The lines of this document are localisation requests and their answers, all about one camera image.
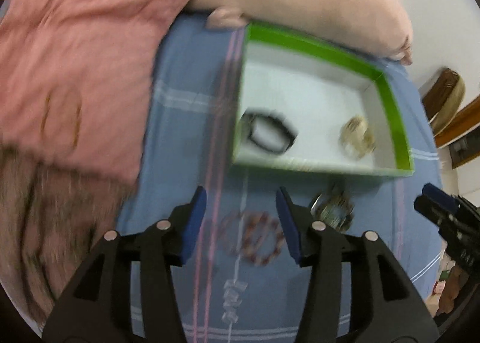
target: blue rubber tip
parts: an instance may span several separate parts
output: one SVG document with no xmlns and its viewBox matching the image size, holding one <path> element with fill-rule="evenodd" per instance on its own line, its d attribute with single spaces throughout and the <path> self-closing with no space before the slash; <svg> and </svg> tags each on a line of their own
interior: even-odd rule
<svg viewBox="0 0 480 343">
<path fill-rule="evenodd" d="M 287 247 L 289 248 L 290 256 L 299 264 L 301 258 L 300 252 L 300 233 L 293 221 L 292 212 L 289 208 L 285 195 L 282 190 L 277 190 L 277 214 L 282 225 L 283 234 L 285 236 Z"/>
<path fill-rule="evenodd" d="M 185 264 L 194 252 L 198 232 L 202 225 L 203 216 L 207 208 L 207 192 L 203 187 L 198 187 L 191 202 L 190 218 L 182 233 L 183 247 L 180 254 L 182 264 Z"/>
<path fill-rule="evenodd" d="M 450 214 L 455 215 L 458 210 L 455 198 L 431 183 L 427 183 L 423 186 L 422 194 Z"/>
</svg>

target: silver screw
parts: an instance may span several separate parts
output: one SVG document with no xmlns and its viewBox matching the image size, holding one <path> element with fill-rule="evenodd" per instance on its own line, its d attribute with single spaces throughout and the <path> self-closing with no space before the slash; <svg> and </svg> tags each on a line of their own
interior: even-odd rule
<svg viewBox="0 0 480 343">
<path fill-rule="evenodd" d="M 116 232 L 116 230 L 109 230 L 107 233 L 103 235 L 103 238 L 106 241 L 112 241 L 112 240 L 115 240 L 117 236 L 118 236 L 118 233 Z"/>
<path fill-rule="evenodd" d="M 327 225 L 325 225 L 323 221 L 314 221 L 311 223 L 311 227 L 313 228 L 313 230 L 321 232 L 322 230 L 325 230 L 327 228 Z"/>
<path fill-rule="evenodd" d="M 369 241 L 377 241 L 378 240 L 378 234 L 376 232 L 374 232 L 373 230 L 369 230 L 368 232 L 366 232 L 365 237 Z"/>
<path fill-rule="evenodd" d="M 157 222 L 157 228 L 160 229 L 160 230 L 167 230 L 171 226 L 172 226 L 172 224 L 168 220 L 161 220 L 161 221 Z"/>
</svg>

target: box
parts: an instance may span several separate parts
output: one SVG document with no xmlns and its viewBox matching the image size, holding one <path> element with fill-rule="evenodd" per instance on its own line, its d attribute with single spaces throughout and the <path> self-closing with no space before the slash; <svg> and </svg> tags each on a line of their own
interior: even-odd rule
<svg viewBox="0 0 480 343">
<path fill-rule="evenodd" d="M 414 172 L 397 103 L 383 72 L 355 55 L 311 37 L 251 23 L 243 66 L 233 143 L 233 163 L 292 171 L 379 176 Z M 282 114 L 298 132 L 284 154 L 259 149 L 243 137 L 247 109 Z M 376 149 L 360 160 L 345 155 L 342 126 L 367 119 Z"/>
</svg>

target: bed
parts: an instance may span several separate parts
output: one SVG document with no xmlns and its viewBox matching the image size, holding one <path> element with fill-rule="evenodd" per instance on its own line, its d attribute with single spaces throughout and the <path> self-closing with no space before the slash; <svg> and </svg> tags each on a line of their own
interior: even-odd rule
<svg viewBox="0 0 480 343">
<path fill-rule="evenodd" d="M 361 56 L 388 77 L 411 144 L 413 176 L 366 181 L 230 166 L 243 30 L 210 31 L 205 21 L 201 14 L 179 16 L 160 45 L 138 194 L 124 205 L 117 224 L 122 234 L 140 232 L 188 201 L 197 185 L 207 188 L 197 253 L 182 269 L 173 270 L 189 340 L 294 340 L 309 270 L 295 265 L 286 245 L 265 266 L 255 266 L 229 248 L 237 233 L 243 233 L 241 212 L 277 216 L 274 194 L 279 186 L 289 190 L 295 203 L 307 205 L 315 194 L 340 183 L 355 205 L 349 233 L 378 232 L 426 298 L 435 282 L 441 241 L 435 226 L 414 211 L 413 201 L 425 183 L 441 181 L 420 96 L 405 69 Z M 272 247 L 265 241 L 260 251 L 269 253 Z M 339 334 L 349 326 L 348 266 L 343 273 Z M 131 293 L 134 332 L 142 335 L 138 266 Z"/>
</svg>

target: pink pillow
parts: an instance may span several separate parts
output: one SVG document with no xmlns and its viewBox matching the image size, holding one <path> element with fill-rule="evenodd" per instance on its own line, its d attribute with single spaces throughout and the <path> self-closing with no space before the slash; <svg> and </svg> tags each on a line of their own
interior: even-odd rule
<svg viewBox="0 0 480 343">
<path fill-rule="evenodd" d="M 0 141 L 134 183 L 157 47 L 188 0 L 11 0 Z"/>
</svg>

